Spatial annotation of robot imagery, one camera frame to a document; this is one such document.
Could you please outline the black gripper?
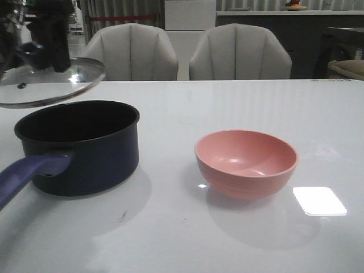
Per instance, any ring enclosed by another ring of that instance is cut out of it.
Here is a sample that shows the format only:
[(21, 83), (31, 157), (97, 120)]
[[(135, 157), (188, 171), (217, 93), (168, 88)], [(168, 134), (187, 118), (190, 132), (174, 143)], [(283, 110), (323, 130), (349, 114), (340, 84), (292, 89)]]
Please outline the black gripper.
[(20, 66), (15, 52), (23, 25), (38, 43), (48, 43), (54, 71), (66, 71), (70, 67), (68, 19), (74, 11), (72, 1), (1, 1), (1, 78)]

